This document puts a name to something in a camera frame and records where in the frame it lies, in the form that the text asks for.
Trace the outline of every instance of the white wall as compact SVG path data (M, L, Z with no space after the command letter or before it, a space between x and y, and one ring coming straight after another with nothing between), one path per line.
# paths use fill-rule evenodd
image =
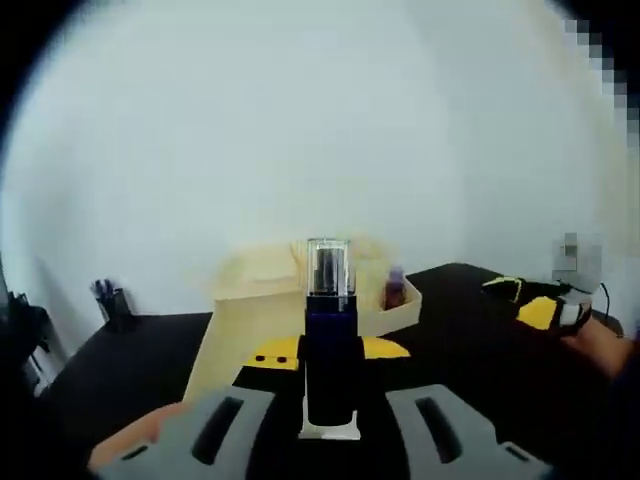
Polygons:
M255 243L366 232L409 271L523 275L565 231L629 252L632 189L602 187L624 138L537 2L117 3L52 43L6 152L5 275L67 354L101 323L92 280L206 311Z

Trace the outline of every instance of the black table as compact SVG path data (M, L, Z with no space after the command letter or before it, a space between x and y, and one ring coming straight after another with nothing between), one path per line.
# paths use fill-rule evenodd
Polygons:
M442 383L513 441L575 469L603 411L607 379L557 339L514 321L480 291L496 274L450 264L409 276L420 322L387 337L407 348L424 383ZM91 448L142 415L182 399L210 313L141 316L138 328L96 332L43 394L67 433Z

